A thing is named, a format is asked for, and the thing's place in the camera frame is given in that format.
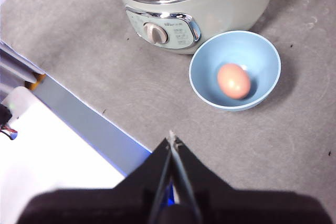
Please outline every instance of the bowl rim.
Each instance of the bowl rim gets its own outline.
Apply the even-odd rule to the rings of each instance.
[[[205,99],[195,88],[194,86],[194,83],[193,83],[193,80],[192,80],[192,77],[191,77],[191,69],[192,69],[192,65],[193,65],[193,62],[194,62],[194,59],[196,58],[198,52],[200,50],[202,50],[202,48],[208,44],[210,41],[216,39],[217,37],[220,37],[220,36],[223,36],[223,35],[227,35],[227,34],[233,34],[233,33],[244,33],[244,34],[250,34],[250,35],[253,35],[253,36],[257,36],[259,38],[261,38],[262,40],[264,40],[266,43],[268,43],[271,48],[273,49],[273,51],[275,52],[276,54],[276,57],[278,59],[278,73],[277,73],[277,76],[276,76],[276,79],[273,83],[273,85],[268,89],[268,91],[263,94],[260,98],[258,98],[257,100],[253,101],[253,102],[250,102],[250,103],[246,103],[246,104],[243,104],[243,105],[239,105],[239,106],[223,106],[223,105],[219,105],[219,104],[216,104],[216,103],[213,103],[207,99]],[[219,108],[219,109],[223,109],[223,110],[241,110],[241,109],[244,109],[244,108],[252,108],[254,105],[257,105],[258,103],[260,103],[262,100],[264,100],[269,94],[270,92],[274,89],[274,87],[276,86],[276,84],[278,83],[278,80],[280,78],[280,73],[281,73],[281,60],[280,60],[280,56],[279,56],[279,53],[277,51],[277,49],[275,48],[275,46],[268,40],[266,39],[265,37],[263,37],[262,35],[259,35],[259,34],[256,34],[252,31],[244,31],[244,30],[232,30],[232,31],[226,31],[224,33],[220,33],[220,34],[217,34],[215,35],[214,37],[211,37],[210,39],[208,39],[207,41],[205,41],[197,50],[196,52],[194,53],[193,55],[193,58],[191,59],[191,62],[190,62],[190,65],[189,65],[189,81],[190,81],[190,84],[191,84],[191,87],[193,88],[194,92],[197,94],[197,96],[199,98],[201,98],[204,102],[206,102],[207,104],[211,105],[211,106],[214,106],[216,108]]]

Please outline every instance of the egg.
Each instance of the egg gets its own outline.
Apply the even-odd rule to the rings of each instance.
[[[217,81],[224,94],[233,99],[243,99],[251,89],[248,74],[239,65],[233,63],[221,66]]]

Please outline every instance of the light blue bowl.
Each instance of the light blue bowl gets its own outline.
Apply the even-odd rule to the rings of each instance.
[[[242,100],[229,98],[219,88],[217,73],[223,64],[235,63],[247,71],[251,90]],[[189,79],[206,103],[229,111],[247,110],[264,100],[277,84],[280,57],[266,38],[249,31],[228,31],[202,44],[194,54]]]

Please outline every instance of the gray countertop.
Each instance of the gray countertop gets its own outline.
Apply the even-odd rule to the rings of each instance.
[[[271,0],[252,31],[282,62],[270,96],[243,112],[200,100],[191,56],[149,45],[120,0],[7,0],[1,36],[147,147],[172,129],[236,188],[317,197],[336,221],[336,0]]]

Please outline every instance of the blue edge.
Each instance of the blue edge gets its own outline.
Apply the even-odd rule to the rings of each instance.
[[[34,95],[123,176],[134,171],[151,154],[137,140],[90,109],[52,78],[46,77],[43,83],[36,88]],[[171,186],[167,205],[172,204]]]

